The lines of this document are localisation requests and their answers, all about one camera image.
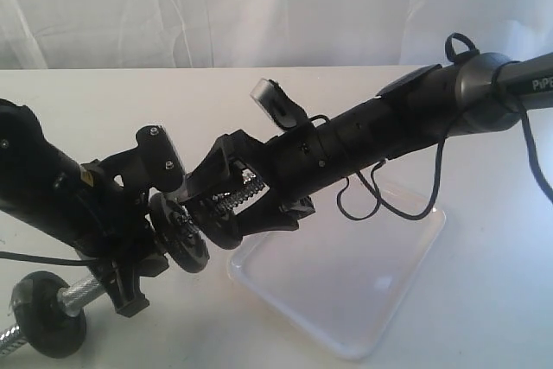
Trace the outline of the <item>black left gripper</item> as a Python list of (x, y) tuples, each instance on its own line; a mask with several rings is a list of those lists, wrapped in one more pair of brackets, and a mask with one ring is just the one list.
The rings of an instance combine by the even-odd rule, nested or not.
[(55, 212), (62, 220), (55, 236), (104, 266), (101, 283), (121, 316), (149, 306), (140, 278), (168, 268), (146, 219), (154, 186), (138, 148), (84, 164), (66, 158), (55, 177)]

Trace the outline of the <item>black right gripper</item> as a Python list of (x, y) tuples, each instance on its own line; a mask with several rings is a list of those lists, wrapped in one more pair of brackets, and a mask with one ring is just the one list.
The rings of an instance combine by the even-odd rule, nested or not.
[[(266, 171), (261, 177), (263, 144), (243, 130), (218, 137), (206, 157), (186, 177), (185, 204), (217, 204), (236, 217), (244, 238), (270, 231), (294, 231), (315, 212), (309, 196), (346, 175), (346, 152), (328, 120), (307, 123), (265, 144)], [(246, 209), (234, 209), (264, 189)]]

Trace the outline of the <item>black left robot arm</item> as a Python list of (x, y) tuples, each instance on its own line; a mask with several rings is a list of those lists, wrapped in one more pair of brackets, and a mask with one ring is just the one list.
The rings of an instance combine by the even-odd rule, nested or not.
[(2, 211), (72, 247), (125, 317), (149, 306), (141, 277), (168, 268), (146, 218), (154, 186), (138, 149), (76, 162), (26, 105), (2, 100)]

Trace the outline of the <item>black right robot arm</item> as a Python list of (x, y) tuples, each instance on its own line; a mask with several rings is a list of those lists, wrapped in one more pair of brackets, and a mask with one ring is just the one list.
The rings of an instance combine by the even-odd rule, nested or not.
[(464, 53), (450, 66), (407, 73), (319, 125), (274, 80), (260, 80), (252, 96), (281, 134), (265, 143), (242, 130), (225, 134), (188, 176), (185, 207), (224, 249), (247, 235), (296, 230), (315, 212), (313, 194), (377, 162), (447, 137), (508, 130), (517, 105), (551, 107), (552, 57)]

